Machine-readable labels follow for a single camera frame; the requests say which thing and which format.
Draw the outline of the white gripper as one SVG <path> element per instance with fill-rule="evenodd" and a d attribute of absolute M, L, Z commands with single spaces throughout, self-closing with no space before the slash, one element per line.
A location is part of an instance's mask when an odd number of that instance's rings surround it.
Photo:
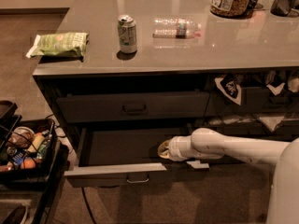
<path fill-rule="evenodd" d="M 161 149 L 158 151 L 158 155 L 163 159 L 185 161 L 192 157 L 192 145 L 189 136 L 175 136 L 170 141 L 165 140 L 158 146 L 158 149 Z"/>

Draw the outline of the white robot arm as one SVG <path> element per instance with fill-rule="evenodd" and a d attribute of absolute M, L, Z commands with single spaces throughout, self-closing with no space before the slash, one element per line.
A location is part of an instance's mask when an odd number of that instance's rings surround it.
<path fill-rule="evenodd" d="M 199 128 L 162 142 L 158 155 L 171 161 L 229 156 L 251 165 L 268 164 L 274 174 L 266 224 L 299 224 L 299 138 L 283 142 Z"/>

